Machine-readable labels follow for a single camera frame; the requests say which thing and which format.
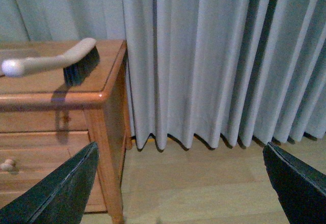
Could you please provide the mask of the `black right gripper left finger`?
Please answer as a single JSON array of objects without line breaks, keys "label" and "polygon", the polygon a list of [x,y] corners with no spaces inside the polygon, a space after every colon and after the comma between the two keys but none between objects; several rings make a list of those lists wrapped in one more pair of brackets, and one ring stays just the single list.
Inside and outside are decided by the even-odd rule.
[{"label": "black right gripper left finger", "polygon": [[99,159],[91,142],[43,180],[1,208],[1,223],[80,223]]}]

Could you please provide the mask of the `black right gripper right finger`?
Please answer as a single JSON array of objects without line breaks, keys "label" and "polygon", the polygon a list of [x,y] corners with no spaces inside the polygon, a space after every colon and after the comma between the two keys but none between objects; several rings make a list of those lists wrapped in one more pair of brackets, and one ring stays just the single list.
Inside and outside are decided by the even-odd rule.
[{"label": "black right gripper right finger", "polygon": [[325,223],[325,174],[271,142],[263,158],[289,223]]}]

